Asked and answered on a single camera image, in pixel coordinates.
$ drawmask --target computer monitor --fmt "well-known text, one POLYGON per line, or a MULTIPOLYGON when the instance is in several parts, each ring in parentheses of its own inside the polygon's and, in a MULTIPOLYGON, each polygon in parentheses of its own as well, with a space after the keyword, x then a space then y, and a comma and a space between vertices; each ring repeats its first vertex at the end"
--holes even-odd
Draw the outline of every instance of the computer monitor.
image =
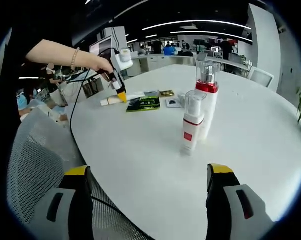
POLYGON ((208 50, 205 50, 205 53, 207 53, 207 56, 208 57, 214 57, 214 52, 213 51, 208 51, 208 50))
POLYGON ((112 50, 110 49, 112 47, 112 36, 105 37, 104 39, 94 43, 93 45, 90 45, 89 52, 92 54, 103 54, 103 55, 111 55, 112 50))
POLYGON ((219 48, 218 47, 211 47, 210 50, 212 50, 215 53, 219 52, 219 48))

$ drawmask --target green packet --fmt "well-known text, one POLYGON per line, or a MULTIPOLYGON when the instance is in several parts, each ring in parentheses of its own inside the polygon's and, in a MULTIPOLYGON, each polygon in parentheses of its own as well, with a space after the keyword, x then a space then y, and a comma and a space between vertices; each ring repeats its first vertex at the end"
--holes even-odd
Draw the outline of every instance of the green packet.
POLYGON ((127 113, 156 110, 161 107, 158 96, 143 96, 129 101, 127 113))

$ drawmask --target black cable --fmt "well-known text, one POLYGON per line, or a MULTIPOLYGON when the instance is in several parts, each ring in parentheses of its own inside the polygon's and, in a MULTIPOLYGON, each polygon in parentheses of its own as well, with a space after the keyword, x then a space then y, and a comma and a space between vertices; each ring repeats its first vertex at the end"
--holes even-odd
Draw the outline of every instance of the black cable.
POLYGON ((123 218, 125 218, 125 220, 129 221, 135 228, 136 230, 143 235, 143 237, 149 239, 149 240, 154 240, 151 236, 147 235, 147 233, 145 233, 144 231, 142 231, 138 226, 136 226, 131 220, 129 220, 129 218, 127 216, 125 216, 124 213, 121 212, 121 210, 119 210, 118 208, 113 207, 112 205, 108 204, 107 202, 98 199, 97 197, 91 196, 91 199, 96 200, 97 202, 100 202, 101 204, 106 205, 107 207, 113 209, 115 212, 117 212, 118 214, 120 214, 123 218))
MULTIPOLYGON (((98 54, 98 56, 100 56, 102 53, 104 53, 104 52, 106 52, 106 51, 108 51, 108 50, 110 50, 110 49, 114 49, 115 54, 118 54, 118 53, 119 53, 119 52, 117 51, 116 48, 114 48, 114 47, 109 47, 109 48, 105 49, 104 51, 100 52, 100 53, 98 54)), ((89 73, 90 73, 90 69, 87 71, 87 74, 86 74, 84 80, 79 80, 79 81, 73 81, 73 82, 71 82, 71 83, 82 82, 82 84, 81 84, 81 86, 80 86, 80 88, 79 88, 79 91, 78 91, 78 95, 77 95, 77 98, 76 98, 76 101, 75 101, 74 108, 72 109, 72 112, 71 112, 70 120, 69 120, 70 133, 71 133, 71 135, 72 135, 72 137, 73 137, 74 139, 75 139, 75 137, 74 137, 74 135, 73 135, 73 129, 72 129, 73 115, 74 115, 75 107, 76 107, 76 105, 77 105, 77 101, 78 101, 78 99, 79 99, 79 96, 80 96, 81 90, 82 90, 82 88, 83 88, 84 82, 86 81, 86 78, 87 78, 87 76, 88 76, 89 73)))
POLYGON ((82 81, 82 83, 81 83, 81 85, 80 85, 80 88, 79 88, 79 91, 78 91, 78 94, 77 94, 77 98, 76 98, 76 101, 75 101, 75 105, 74 105, 74 107, 73 107, 73 109, 72 109, 72 112, 71 112, 71 116, 70 116, 70 120, 69 120, 69 128, 70 128, 70 133, 71 133, 71 135, 72 135, 73 137, 74 137, 74 135, 73 135, 73 129, 72 129, 72 119, 73 119, 73 114, 74 114, 74 111, 75 111, 75 107, 76 107, 76 105, 77 105, 77 101, 79 100, 81 90, 82 90, 82 88, 83 88, 83 85, 84 85, 84 83, 85 83, 85 81, 86 81, 86 78, 87 78, 87 76, 88 76, 89 73, 90 73, 90 69, 87 71, 87 74, 86 74, 84 80, 82 81))
POLYGON ((115 38, 115 29, 114 29, 114 27, 112 26, 111 27, 111 33, 112 33, 112 35, 113 35, 113 37, 114 37, 114 40, 115 40, 115 42, 116 42, 116 49, 118 49, 118 43, 117 43, 117 40, 116 40, 116 38, 115 38))
POLYGON ((115 29, 114 29, 114 27, 112 26, 111 27, 111 31, 113 32, 113 34, 114 34, 114 36, 115 36, 115 39, 116 39, 116 41, 117 41, 117 43, 118 43, 118 46, 117 46, 117 43, 116 43, 116 49, 118 50, 119 49, 119 47, 120 47, 120 41, 119 41, 119 39, 117 38, 117 35, 116 35, 116 31, 115 31, 115 29))

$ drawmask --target white round table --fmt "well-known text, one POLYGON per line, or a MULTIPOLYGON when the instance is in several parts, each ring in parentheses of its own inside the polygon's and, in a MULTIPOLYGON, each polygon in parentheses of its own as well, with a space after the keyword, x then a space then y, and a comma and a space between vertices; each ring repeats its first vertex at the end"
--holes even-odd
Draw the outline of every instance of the white round table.
MULTIPOLYGON (((129 93, 194 89, 194 66, 172 65, 126 81, 129 93)), ((77 105, 73 134, 91 171, 114 204, 156 240, 203 240, 207 233, 207 165, 234 170, 278 221, 301 184, 297 109, 248 79, 219 72, 220 90, 207 142, 180 153, 182 108, 126 113, 102 107, 106 90, 77 105)))

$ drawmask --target red and white bottle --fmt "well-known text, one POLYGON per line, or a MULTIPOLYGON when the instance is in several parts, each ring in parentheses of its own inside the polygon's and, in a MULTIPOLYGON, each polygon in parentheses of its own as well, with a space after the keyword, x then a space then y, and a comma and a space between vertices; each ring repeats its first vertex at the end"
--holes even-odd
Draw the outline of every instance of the red and white bottle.
POLYGON ((185 96, 182 150, 189 155, 195 150, 201 134, 201 126, 204 121, 202 104, 205 97, 204 94, 196 94, 194 90, 189 91, 185 96))
POLYGON ((198 61, 196 63, 196 88, 195 92, 198 95, 206 95, 202 112, 205 114, 205 119, 201 125, 201 133, 199 140, 205 141, 212 126, 217 97, 219 92, 219 84, 216 82, 216 72, 218 65, 215 63, 207 63, 198 61))

